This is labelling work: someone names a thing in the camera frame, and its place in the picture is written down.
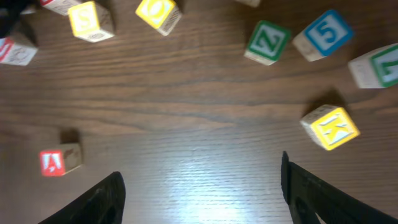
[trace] red block face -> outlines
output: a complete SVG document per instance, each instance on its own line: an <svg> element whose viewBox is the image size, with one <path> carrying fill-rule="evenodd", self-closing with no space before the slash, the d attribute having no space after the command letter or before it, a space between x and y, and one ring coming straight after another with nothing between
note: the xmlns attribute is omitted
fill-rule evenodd
<svg viewBox="0 0 398 224"><path fill-rule="evenodd" d="M43 176L62 176L65 174L62 151L42 151L40 163Z"/></svg>
<svg viewBox="0 0 398 224"><path fill-rule="evenodd" d="M0 62L6 57L8 52L11 50L12 45L14 45L14 41L10 38L6 37L0 39Z"/></svg>

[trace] table surface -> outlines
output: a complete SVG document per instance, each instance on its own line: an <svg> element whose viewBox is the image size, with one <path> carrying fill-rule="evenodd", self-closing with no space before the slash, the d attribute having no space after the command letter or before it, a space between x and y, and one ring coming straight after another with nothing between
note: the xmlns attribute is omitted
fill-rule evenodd
<svg viewBox="0 0 398 224"><path fill-rule="evenodd" d="M116 37L91 44L46 9L26 16L39 51L27 67L0 65L0 219L37 223L120 171L123 223L292 223L280 189L282 152L351 196L398 218L398 86L356 87L347 63L398 39L398 1L179 1L163 37L134 11L105 2ZM336 9L355 37L307 62L288 43L267 67L243 57L259 20L295 36ZM324 151L299 120L344 106L361 131ZM84 166L40 174L39 151L76 129ZM63 134L62 138L72 138Z"/></svg>

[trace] blue block face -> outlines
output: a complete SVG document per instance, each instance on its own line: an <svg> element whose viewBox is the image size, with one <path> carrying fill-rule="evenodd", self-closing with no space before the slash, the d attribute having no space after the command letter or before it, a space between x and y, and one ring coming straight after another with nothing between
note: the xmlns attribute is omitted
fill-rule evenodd
<svg viewBox="0 0 398 224"><path fill-rule="evenodd" d="M335 10L325 12L304 30L304 34L325 57L354 36L354 32Z"/></svg>

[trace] yellow block face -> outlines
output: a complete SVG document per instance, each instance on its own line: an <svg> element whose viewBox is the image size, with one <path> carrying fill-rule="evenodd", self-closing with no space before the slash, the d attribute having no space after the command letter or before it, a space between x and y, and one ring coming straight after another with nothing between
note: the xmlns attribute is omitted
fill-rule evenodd
<svg viewBox="0 0 398 224"><path fill-rule="evenodd" d="M311 124L326 150L332 150L359 136L355 124L343 108L337 108Z"/></svg>
<svg viewBox="0 0 398 224"><path fill-rule="evenodd" d="M73 35L76 37L100 29L94 1L71 7L69 19Z"/></svg>
<svg viewBox="0 0 398 224"><path fill-rule="evenodd" d="M143 0L137 8L136 14L153 28L158 29L174 7L173 0Z"/></svg>

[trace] wooden block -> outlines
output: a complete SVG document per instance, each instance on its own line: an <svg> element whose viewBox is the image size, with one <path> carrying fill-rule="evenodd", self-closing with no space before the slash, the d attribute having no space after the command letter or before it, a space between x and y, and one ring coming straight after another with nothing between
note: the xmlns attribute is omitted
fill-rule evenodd
<svg viewBox="0 0 398 224"><path fill-rule="evenodd" d="M182 16L173 0L143 0L136 14L164 36L171 33Z"/></svg>
<svg viewBox="0 0 398 224"><path fill-rule="evenodd" d="M258 7L261 3L261 0L235 0L235 1L246 4L251 7Z"/></svg>
<svg viewBox="0 0 398 224"><path fill-rule="evenodd" d="M354 32L335 10L329 10L293 40L298 51L313 62L331 55L354 36Z"/></svg>
<svg viewBox="0 0 398 224"><path fill-rule="evenodd" d="M50 150L40 152L42 175L63 176L82 164L79 144L60 144Z"/></svg>
<svg viewBox="0 0 398 224"><path fill-rule="evenodd" d="M398 44L373 50L348 63L360 88L387 88L398 83Z"/></svg>
<svg viewBox="0 0 398 224"><path fill-rule="evenodd" d="M327 151L359 136L359 131L344 108L323 105L304 116L301 124L313 141Z"/></svg>
<svg viewBox="0 0 398 224"><path fill-rule="evenodd" d="M19 31L0 39L0 63L26 66L36 52L35 45Z"/></svg>
<svg viewBox="0 0 398 224"><path fill-rule="evenodd" d="M114 36L111 14L103 6L89 1L69 9L73 35L95 43Z"/></svg>
<svg viewBox="0 0 398 224"><path fill-rule="evenodd" d="M81 0L40 0L40 4L53 12L67 16L68 10L81 4Z"/></svg>
<svg viewBox="0 0 398 224"><path fill-rule="evenodd" d="M290 39L290 31L267 21L258 22L244 56L264 65L272 65L280 58Z"/></svg>

